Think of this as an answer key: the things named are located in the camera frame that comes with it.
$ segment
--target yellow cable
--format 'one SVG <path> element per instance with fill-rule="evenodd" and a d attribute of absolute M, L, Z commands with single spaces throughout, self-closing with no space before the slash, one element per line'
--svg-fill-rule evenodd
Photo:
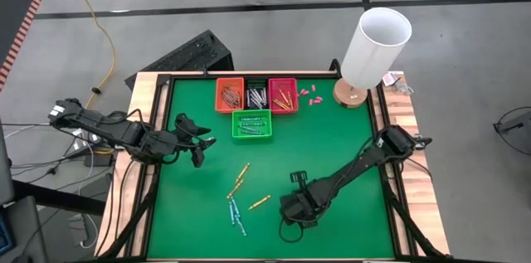
<path fill-rule="evenodd" d="M 113 62 L 110 66 L 110 69 L 109 71 L 107 72 L 107 75 L 103 78 L 103 80 L 101 80 L 101 82 L 96 86 L 96 88 L 100 88 L 110 77 L 110 75 L 113 73 L 114 71 L 114 66 L 116 64 L 116 50 L 114 48 L 114 43 L 113 41 L 110 39 L 110 36 L 109 34 L 107 33 L 107 31 L 100 25 L 100 23 L 98 22 L 98 18 L 96 18 L 96 15 L 94 13 L 94 9 L 92 8 L 92 6 L 90 5 L 90 2 L 89 0 L 85 0 L 85 3 L 86 5 L 89 7 L 90 9 L 90 15 L 92 15 L 92 18 L 94 19 L 94 23 L 95 25 L 105 34 L 105 36 L 107 37 L 107 40 L 109 41 L 109 44 L 110 44 L 110 48 L 112 49 L 113 51 Z M 87 100 L 86 102 L 86 105 L 85 107 L 88 109 L 89 106 L 90 106 L 90 103 L 92 102 L 92 100 L 94 99 L 94 97 L 96 96 L 96 93 L 92 92 L 92 94 L 90 95 L 89 99 Z"/>
<path fill-rule="evenodd" d="M 106 154 L 112 154 L 114 152 L 113 151 L 94 151 L 94 154 L 99 154 L 99 155 L 106 155 Z"/>

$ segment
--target wooden lamp base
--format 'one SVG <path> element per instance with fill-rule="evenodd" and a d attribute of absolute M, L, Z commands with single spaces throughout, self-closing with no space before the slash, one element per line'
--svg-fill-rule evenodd
<path fill-rule="evenodd" d="M 355 109 L 367 99 L 367 90 L 356 89 L 339 79 L 334 86 L 334 98 L 342 106 Z"/>

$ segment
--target red basket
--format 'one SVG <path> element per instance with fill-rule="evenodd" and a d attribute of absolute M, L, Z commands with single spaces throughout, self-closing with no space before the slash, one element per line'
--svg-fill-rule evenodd
<path fill-rule="evenodd" d="M 240 96 L 240 106 L 231 108 L 222 98 L 223 88 L 231 88 Z M 216 111 L 230 114 L 235 110 L 243 110 L 243 77 L 218 78 L 216 80 Z"/>
<path fill-rule="evenodd" d="M 280 93 L 284 93 L 284 96 L 293 103 L 293 109 L 283 109 L 277 105 L 273 100 L 278 100 L 282 104 L 287 105 L 284 96 Z M 274 78 L 269 79 L 269 105 L 271 113 L 273 114 L 293 114 L 299 110 L 299 98 L 297 97 L 297 80 L 294 78 Z"/>

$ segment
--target white lamp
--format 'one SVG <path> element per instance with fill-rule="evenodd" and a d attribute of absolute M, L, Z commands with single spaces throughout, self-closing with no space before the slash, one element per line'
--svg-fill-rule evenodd
<path fill-rule="evenodd" d="M 412 25 L 401 13 L 373 8 L 360 18 L 341 64 L 342 79 L 334 87 L 341 105 L 355 108 L 367 99 L 412 36 Z"/>

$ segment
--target orange basket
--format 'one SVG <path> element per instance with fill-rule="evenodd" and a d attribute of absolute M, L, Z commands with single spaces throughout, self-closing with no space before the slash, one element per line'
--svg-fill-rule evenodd
<path fill-rule="evenodd" d="M 224 89 L 230 89 L 239 96 L 239 105 L 231 107 L 222 97 Z M 216 80 L 216 111 L 230 114 L 235 110 L 243 110 L 243 77 L 226 77 Z"/>

